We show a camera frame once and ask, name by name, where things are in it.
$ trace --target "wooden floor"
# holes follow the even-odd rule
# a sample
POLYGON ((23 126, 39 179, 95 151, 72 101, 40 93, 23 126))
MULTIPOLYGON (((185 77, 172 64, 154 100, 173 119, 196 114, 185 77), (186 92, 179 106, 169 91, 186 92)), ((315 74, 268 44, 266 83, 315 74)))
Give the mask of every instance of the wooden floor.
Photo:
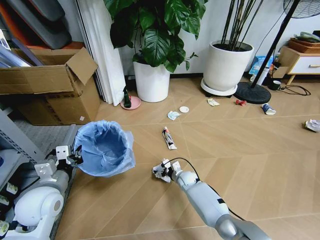
POLYGON ((136 166, 111 178, 79 171, 56 240, 220 239, 175 183, 152 177, 153 166, 174 157, 190 159, 234 212, 272 239, 320 239, 320 134, 302 127, 320 119, 320 82, 301 85, 312 95, 272 93, 274 116, 259 105, 235 105, 234 97, 217 97, 220 105, 211 107, 200 79, 171 79, 166 100, 133 111, 102 104, 97 120, 133 133, 136 166), (167 118, 180 106, 190 112, 167 118), (164 126, 177 150, 168 150, 164 126))

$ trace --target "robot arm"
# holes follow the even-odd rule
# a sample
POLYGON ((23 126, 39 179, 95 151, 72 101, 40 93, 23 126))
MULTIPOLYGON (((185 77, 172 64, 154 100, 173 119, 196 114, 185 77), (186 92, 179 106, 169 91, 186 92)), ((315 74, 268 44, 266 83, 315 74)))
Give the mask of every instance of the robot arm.
POLYGON ((229 214, 224 200, 194 172, 182 171, 178 161, 172 165, 168 159, 153 168, 157 178, 173 180, 185 192, 190 203, 209 227, 216 229, 225 240, 270 240, 257 225, 242 221, 229 214))

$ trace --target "trash can liner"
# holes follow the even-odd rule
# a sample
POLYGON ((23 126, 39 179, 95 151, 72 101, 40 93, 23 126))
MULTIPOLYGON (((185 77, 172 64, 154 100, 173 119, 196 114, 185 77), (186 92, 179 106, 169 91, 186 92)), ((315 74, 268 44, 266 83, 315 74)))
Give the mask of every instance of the trash can liner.
POLYGON ((81 127, 74 149, 82 145, 83 163, 78 167, 96 177, 111 177, 136 165, 134 136, 115 121, 92 121, 81 127))

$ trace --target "wooden cabinet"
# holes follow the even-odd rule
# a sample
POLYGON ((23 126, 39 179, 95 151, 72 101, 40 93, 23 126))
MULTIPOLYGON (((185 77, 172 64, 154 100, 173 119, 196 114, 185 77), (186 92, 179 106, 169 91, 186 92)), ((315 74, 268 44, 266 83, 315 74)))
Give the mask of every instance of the wooden cabinet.
POLYGON ((281 48, 279 62, 286 67, 286 74, 291 75, 290 85, 296 75, 320 75, 320 53, 302 53, 287 46, 281 48))

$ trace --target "crumpled paper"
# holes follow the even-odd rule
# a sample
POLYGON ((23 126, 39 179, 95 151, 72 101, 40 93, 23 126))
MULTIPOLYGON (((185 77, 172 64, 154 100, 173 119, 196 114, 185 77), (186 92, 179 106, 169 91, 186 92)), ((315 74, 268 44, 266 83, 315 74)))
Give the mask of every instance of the crumpled paper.
POLYGON ((172 121, 176 120, 177 117, 179 117, 181 114, 176 111, 170 111, 168 113, 168 118, 170 118, 172 121))
POLYGON ((307 129, 310 129, 311 131, 314 131, 316 133, 320 132, 320 120, 312 120, 305 121, 304 126, 307 129))
POLYGON ((206 100, 207 102, 208 102, 208 104, 209 105, 211 105, 211 106, 218 106, 218 105, 220 105, 220 103, 218 103, 216 100, 214 100, 213 98, 209 98, 209 99, 207 99, 206 100))

